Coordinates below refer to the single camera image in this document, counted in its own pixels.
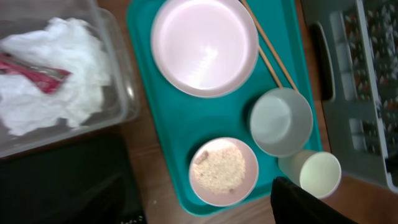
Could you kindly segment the white cup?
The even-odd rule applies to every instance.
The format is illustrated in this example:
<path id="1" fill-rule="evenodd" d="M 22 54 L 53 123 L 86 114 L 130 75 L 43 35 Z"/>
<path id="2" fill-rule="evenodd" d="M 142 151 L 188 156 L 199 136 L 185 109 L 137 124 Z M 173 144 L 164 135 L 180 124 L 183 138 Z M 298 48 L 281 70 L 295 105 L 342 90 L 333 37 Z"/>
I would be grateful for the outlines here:
<path id="1" fill-rule="evenodd" d="M 280 170 L 301 189 L 323 199 L 335 192 L 341 182 L 341 165 L 331 153 L 302 150 L 278 159 Z"/>

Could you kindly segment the large white plate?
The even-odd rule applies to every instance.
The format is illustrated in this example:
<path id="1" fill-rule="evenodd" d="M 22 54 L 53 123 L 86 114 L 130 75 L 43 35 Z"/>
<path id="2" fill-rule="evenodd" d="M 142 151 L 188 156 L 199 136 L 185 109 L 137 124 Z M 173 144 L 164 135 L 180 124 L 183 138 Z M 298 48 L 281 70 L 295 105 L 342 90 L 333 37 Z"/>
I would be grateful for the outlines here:
<path id="1" fill-rule="evenodd" d="M 178 90 L 216 98 L 237 90 L 259 56 L 254 21 L 237 0 L 171 0 L 161 5 L 150 48 L 162 76 Z"/>

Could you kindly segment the rice pile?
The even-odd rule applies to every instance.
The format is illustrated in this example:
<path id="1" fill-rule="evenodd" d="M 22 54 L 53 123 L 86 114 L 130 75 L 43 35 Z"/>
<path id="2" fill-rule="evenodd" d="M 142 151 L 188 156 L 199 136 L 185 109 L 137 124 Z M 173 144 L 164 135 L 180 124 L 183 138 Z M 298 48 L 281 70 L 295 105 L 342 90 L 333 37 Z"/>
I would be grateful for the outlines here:
<path id="1" fill-rule="evenodd" d="M 197 182 L 215 194 L 224 194 L 240 186 L 245 178 L 246 162 L 235 147 L 205 151 L 193 165 Z"/>

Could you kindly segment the grey bowl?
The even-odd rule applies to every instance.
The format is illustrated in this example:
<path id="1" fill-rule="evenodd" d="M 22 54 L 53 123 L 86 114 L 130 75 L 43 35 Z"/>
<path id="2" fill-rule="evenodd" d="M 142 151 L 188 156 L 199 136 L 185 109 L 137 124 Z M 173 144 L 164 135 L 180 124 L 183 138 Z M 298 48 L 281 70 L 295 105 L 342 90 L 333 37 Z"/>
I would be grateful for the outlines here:
<path id="1" fill-rule="evenodd" d="M 266 154 L 291 156 L 310 139 L 312 109 L 305 97 L 293 89 L 269 90 L 251 106 L 248 128 L 256 145 Z"/>

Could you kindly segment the wooden chopstick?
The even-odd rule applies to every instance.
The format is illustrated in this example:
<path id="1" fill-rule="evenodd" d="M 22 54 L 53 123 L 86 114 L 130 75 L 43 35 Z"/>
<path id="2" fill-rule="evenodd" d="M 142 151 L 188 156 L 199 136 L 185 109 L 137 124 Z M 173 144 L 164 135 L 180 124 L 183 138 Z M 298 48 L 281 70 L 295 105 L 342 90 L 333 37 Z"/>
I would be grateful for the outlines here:
<path id="1" fill-rule="evenodd" d="M 276 75 L 274 69 L 272 68 L 271 63 L 270 63 L 270 61 L 268 60 L 268 58 L 266 57 L 266 55 L 265 55 L 264 51 L 262 50 L 261 46 L 258 45 L 257 48 L 258 48 L 258 51 L 259 51 L 259 54 L 260 54 L 262 60 L 264 61 L 266 67 L 267 67 L 268 70 L 270 71 L 270 74 L 271 74 L 271 76 L 273 77 L 273 79 L 274 79 L 274 81 L 275 81 L 277 87 L 278 87 L 278 88 L 283 88 L 283 85 L 281 84 L 281 82 L 280 82 L 278 76 Z"/>
<path id="2" fill-rule="evenodd" d="M 264 32 L 264 29 L 262 28 L 262 26 L 259 23 L 258 19 L 256 18 L 255 14 L 253 13 L 252 9 L 250 8 L 248 2 L 246 0 L 241 0 L 241 3 L 243 4 L 243 6 L 246 8 L 248 13 L 252 17 L 252 19 L 253 19 L 253 21 L 254 21 L 254 23 L 256 25 L 258 33 L 261 35 L 263 41 L 266 43 L 266 45 L 267 45 L 268 49 L 270 50 L 271 54 L 274 56 L 277 64 L 279 65 L 280 69 L 282 70 L 283 74 L 285 75 L 285 77 L 286 77 L 287 81 L 289 82 L 290 86 L 298 93 L 299 90 L 298 90 L 295 82 L 293 81 L 292 77 L 290 76 L 290 73 L 286 69 L 283 61 L 279 57 L 279 54 L 276 52 L 274 46 L 270 42 L 268 36 Z"/>

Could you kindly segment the red snack wrapper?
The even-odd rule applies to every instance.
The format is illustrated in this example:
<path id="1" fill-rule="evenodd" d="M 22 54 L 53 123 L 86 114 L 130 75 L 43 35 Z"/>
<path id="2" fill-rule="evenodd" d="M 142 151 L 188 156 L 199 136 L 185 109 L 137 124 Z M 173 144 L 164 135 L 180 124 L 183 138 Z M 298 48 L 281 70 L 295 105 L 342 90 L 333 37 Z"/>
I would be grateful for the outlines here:
<path id="1" fill-rule="evenodd" d="M 34 65 L 7 53 L 1 53 L 1 72 L 22 75 L 47 95 L 54 94 L 72 74 L 63 69 Z"/>

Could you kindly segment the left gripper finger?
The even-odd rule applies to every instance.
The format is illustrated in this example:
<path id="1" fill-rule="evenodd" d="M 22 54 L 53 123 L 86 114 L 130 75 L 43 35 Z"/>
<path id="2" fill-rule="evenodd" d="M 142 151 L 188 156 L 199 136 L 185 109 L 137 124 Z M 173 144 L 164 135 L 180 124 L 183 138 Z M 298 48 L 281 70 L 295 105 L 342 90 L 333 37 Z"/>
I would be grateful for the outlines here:
<path id="1" fill-rule="evenodd" d="M 354 223 L 285 177 L 276 177 L 273 180 L 271 206 L 276 224 Z"/>

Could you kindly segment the small pink bowl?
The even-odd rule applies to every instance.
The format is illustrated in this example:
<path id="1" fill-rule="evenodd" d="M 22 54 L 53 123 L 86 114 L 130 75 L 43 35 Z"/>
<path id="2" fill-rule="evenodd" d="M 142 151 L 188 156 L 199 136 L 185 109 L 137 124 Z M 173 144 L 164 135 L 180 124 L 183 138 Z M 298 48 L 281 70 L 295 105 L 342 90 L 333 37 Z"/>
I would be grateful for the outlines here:
<path id="1" fill-rule="evenodd" d="M 222 137 L 202 145 L 189 165 L 189 182 L 195 195 L 216 207 L 242 202 L 254 190 L 259 163 L 243 141 Z"/>

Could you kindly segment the white napkin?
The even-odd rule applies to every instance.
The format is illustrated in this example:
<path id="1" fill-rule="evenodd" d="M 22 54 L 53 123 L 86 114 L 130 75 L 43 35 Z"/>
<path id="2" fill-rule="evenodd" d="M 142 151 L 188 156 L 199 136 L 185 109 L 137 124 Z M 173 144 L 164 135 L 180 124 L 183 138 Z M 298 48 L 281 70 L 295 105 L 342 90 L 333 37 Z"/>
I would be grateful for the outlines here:
<path id="1" fill-rule="evenodd" d="M 84 20 L 54 17 L 42 30 L 1 39 L 1 121 L 23 136 L 64 119 L 79 128 L 102 110 L 111 68 Z"/>

